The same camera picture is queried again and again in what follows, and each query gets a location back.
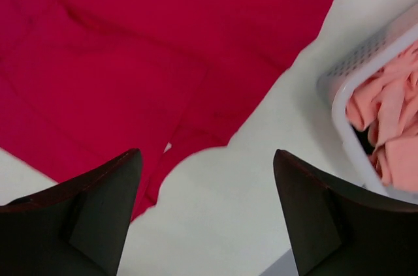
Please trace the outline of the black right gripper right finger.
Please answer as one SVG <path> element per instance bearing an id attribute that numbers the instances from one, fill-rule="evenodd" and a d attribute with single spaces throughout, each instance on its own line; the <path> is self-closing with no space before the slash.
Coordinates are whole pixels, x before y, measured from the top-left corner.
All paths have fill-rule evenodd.
<path id="1" fill-rule="evenodd" d="M 417 205 L 358 187 L 282 149 L 273 167 L 299 275 L 417 274 Z"/>

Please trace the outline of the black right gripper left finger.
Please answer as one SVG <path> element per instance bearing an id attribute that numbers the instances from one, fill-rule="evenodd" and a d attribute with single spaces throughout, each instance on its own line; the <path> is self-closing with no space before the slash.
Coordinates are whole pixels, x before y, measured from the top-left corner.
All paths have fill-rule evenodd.
<path id="1" fill-rule="evenodd" d="M 1 206 L 1 274 L 116 275 L 141 171 L 130 149 Z"/>

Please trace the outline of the red t-shirt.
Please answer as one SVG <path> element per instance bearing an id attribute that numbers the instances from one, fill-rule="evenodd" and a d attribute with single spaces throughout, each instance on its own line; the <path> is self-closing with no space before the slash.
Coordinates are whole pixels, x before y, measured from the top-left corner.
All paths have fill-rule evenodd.
<path id="1" fill-rule="evenodd" d="M 229 143 L 332 2 L 1 0 L 1 147 L 58 182 L 138 148 L 138 217 Z"/>

